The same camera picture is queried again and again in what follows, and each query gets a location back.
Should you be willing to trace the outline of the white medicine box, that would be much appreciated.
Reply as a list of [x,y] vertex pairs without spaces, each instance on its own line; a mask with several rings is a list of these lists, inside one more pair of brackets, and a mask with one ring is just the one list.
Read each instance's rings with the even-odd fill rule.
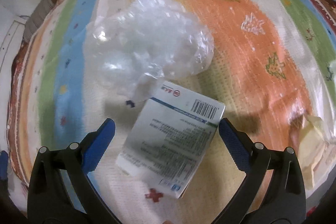
[[146,101],[116,164],[149,188],[179,199],[208,149],[225,105],[165,81]]

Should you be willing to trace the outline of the striped colourful bed cover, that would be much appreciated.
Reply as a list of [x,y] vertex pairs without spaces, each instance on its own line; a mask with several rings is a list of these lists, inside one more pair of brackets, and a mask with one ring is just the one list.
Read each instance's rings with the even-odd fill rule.
[[7,136],[27,194],[41,145],[65,148],[106,119],[116,135],[89,174],[126,223],[207,223],[244,178],[203,118],[270,149],[292,146],[307,206],[335,167],[335,0],[57,0],[13,63]]

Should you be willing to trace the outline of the clear plastic bag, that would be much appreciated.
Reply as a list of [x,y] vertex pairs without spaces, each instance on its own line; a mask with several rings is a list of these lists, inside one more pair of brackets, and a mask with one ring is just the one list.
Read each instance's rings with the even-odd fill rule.
[[214,56],[209,28],[176,0],[134,0],[88,24],[87,35],[89,76],[133,102],[204,72]]

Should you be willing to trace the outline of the grey striped pillow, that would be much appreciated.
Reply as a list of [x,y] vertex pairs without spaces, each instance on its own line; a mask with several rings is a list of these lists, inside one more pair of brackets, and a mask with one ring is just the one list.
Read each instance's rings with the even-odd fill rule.
[[44,22],[46,16],[56,5],[57,0],[41,0],[25,23],[23,41],[29,42],[33,34]]

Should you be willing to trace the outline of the cream wrapper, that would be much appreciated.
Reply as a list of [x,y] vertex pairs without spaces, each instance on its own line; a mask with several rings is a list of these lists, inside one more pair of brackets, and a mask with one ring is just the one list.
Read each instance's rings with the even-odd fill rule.
[[335,136],[319,117],[301,114],[289,121],[290,143],[301,167],[305,190],[312,195],[335,167]]

